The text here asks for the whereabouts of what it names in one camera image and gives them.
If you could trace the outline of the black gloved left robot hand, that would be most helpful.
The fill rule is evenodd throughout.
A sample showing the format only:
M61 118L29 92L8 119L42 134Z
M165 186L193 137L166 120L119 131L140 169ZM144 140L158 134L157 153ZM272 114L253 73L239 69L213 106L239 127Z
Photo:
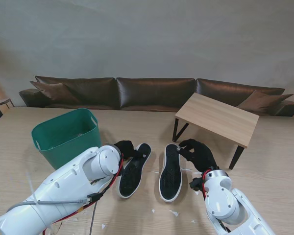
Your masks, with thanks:
M114 144L120 152L125 161L130 158L145 158L146 155L134 149L131 141L119 141Z

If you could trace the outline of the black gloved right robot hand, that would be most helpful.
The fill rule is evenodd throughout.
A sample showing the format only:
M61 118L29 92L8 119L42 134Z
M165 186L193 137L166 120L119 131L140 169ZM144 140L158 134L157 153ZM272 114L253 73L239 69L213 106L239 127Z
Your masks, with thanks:
M210 148L205 144L194 139L188 139L182 141L179 147L179 154L187 161L192 162L199 172L219 169Z

